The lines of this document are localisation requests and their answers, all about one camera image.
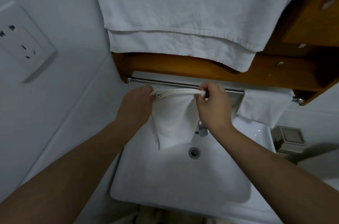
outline person's right arm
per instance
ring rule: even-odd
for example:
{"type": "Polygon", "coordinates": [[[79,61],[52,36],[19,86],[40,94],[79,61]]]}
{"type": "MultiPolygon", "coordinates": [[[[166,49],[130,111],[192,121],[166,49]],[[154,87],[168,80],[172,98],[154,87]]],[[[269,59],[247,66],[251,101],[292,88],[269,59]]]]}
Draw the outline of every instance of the person's right arm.
{"type": "Polygon", "coordinates": [[[220,84],[204,83],[196,95],[199,117],[285,224],[338,223],[339,192],[257,144],[233,127],[231,106],[220,84]]]}

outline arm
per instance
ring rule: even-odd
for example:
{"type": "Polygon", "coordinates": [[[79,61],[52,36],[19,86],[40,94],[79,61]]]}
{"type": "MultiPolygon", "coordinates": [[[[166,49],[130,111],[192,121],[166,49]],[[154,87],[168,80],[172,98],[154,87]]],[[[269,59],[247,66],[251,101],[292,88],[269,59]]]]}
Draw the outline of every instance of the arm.
{"type": "Polygon", "coordinates": [[[204,83],[196,95],[200,120],[225,148],[283,223],[336,223],[339,192],[236,130],[220,84],[204,83]]]}
{"type": "Polygon", "coordinates": [[[0,223],[73,223],[116,155],[147,122],[151,91],[130,91],[115,121],[13,192],[0,204],[0,223]]]}

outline metal towel rail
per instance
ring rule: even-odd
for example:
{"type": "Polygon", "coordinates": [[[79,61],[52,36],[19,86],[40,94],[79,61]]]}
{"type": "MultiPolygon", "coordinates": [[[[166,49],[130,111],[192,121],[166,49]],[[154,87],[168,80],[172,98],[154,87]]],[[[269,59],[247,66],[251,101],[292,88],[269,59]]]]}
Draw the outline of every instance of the metal towel rail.
{"type": "MultiPolygon", "coordinates": [[[[176,82],[168,82],[168,81],[161,81],[161,80],[149,80],[149,79],[141,79],[141,78],[127,78],[128,82],[138,82],[138,83],[146,83],[152,85],[162,85],[162,86],[170,86],[170,87],[181,87],[183,89],[197,89],[198,85],[192,84],[184,84],[184,83],[176,83],[176,82]]],[[[228,93],[235,93],[235,94],[244,94],[244,90],[236,90],[236,89],[225,89],[228,93]]],[[[298,104],[302,104],[304,100],[302,98],[293,97],[292,102],[296,102],[298,104]]]]}

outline forearm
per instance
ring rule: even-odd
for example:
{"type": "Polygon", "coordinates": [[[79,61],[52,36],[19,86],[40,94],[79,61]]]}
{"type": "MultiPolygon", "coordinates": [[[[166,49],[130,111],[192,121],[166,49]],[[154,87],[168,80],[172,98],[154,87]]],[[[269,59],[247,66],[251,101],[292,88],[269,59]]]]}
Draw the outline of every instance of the forearm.
{"type": "Polygon", "coordinates": [[[73,223],[134,135],[113,122],[53,162],[0,205],[0,223],[73,223]]]}
{"type": "Polygon", "coordinates": [[[337,221],[337,190],[235,128],[216,137],[284,223],[337,221]]]}

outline white towel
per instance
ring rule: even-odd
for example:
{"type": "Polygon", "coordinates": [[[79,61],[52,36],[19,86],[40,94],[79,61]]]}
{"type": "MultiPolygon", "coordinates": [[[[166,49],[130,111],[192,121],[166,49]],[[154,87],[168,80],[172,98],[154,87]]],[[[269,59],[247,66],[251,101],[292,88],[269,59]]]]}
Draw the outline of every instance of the white towel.
{"type": "Polygon", "coordinates": [[[245,89],[237,114],[274,128],[292,98],[290,89],[285,93],[245,89]]]}
{"type": "Polygon", "coordinates": [[[248,70],[290,0],[98,0],[111,51],[190,55],[248,70]]]}
{"type": "Polygon", "coordinates": [[[152,119],[159,138],[159,149],[166,149],[192,140],[199,121],[194,94],[204,95],[197,89],[156,90],[151,93],[152,119]]]}

